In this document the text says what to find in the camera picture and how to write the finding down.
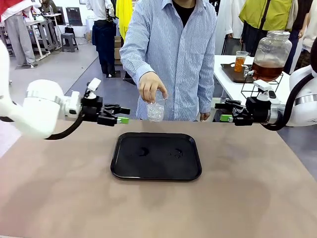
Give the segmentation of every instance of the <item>bottle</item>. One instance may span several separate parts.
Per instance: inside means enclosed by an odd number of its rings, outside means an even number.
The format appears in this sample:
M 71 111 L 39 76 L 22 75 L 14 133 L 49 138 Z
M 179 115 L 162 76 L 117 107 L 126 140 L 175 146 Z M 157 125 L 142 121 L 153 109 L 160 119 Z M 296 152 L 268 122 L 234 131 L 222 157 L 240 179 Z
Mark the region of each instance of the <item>bottle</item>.
M 51 13 L 51 15 L 53 15 L 54 14 L 54 11 L 53 11 L 53 8 L 52 8 L 52 6 L 50 5 L 50 13 Z
M 280 76 L 292 49 L 289 36 L 289 32 L 269 31 L 260 40 L 252 67 L 254 80 L 270 82 Z

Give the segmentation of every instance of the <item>stool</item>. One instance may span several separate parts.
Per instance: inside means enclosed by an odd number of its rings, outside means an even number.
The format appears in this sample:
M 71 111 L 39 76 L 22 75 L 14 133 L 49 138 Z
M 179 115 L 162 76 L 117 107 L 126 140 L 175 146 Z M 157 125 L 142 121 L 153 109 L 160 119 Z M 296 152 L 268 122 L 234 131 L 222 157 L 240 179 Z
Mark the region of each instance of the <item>stool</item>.
M 61 35 L 61 47 L 62 47 L 62 51 L 64 52 L 65 50 L 70 50 L 71 52 L 75 52 L 75 49 L 78 49 L 78 45 L 76 42 L 76 38 L 75 35 L 72 33 L 64 33 Z

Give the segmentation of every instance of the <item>clear cup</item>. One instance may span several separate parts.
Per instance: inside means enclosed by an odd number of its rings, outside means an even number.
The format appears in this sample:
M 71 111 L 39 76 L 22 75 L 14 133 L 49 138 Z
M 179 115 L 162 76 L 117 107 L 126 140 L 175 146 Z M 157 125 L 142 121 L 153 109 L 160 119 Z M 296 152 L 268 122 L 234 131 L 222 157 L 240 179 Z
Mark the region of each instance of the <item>clear cup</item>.
M 167 98 L 156 100 L 155 103 L 148 104 L 148 120 L 153 122 L 161 122 L 164 118 L 165 104 Z
M 249 55 L 249 52 L 246 51 L 237 51 L 236 63 L 234 66 L 235 72 L 242 72 L 242 65 L 246 61 L 246 57 Z

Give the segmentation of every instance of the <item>shirt collar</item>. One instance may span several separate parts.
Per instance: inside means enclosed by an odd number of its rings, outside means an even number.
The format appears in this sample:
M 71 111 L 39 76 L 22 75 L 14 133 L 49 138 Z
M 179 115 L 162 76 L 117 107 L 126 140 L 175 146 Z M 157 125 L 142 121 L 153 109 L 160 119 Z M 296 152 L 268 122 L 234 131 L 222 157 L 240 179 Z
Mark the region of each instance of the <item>shirt collar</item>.
M 172 0 L 162 0 L 162 10 L 166 7 L 168 4 L 173 4 Z M 206 9 L 207 2 L 205 0 L 196 0 L 196 5 L 199 11 L 202 11 Z

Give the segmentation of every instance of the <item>brown liquid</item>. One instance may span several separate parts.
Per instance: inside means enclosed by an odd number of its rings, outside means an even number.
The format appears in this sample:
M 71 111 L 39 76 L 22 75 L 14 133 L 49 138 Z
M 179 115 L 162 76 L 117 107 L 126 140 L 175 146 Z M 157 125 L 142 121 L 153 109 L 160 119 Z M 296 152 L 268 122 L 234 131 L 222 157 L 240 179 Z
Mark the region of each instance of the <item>brown liquid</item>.
M 276 68 L 274 66 L 274 63 L 268 62 L 262 64 L 261 66 L 259 66 L 256 63 L 253 63 L 252 70 L 255 71 L 253 79 L 262 79 L 263 81 L 270 82 L 277 79 L 281 75 L 283 69 L 284 67 Z
M 236 64 L 234 66 L 234 71 L 235 72 L 238 72 L 238 73 L 242 72 L 242 65 L 244 64 L 245 60 L 246 59 L 243 58 L 243 57 L 237 57 L 236 58 Z

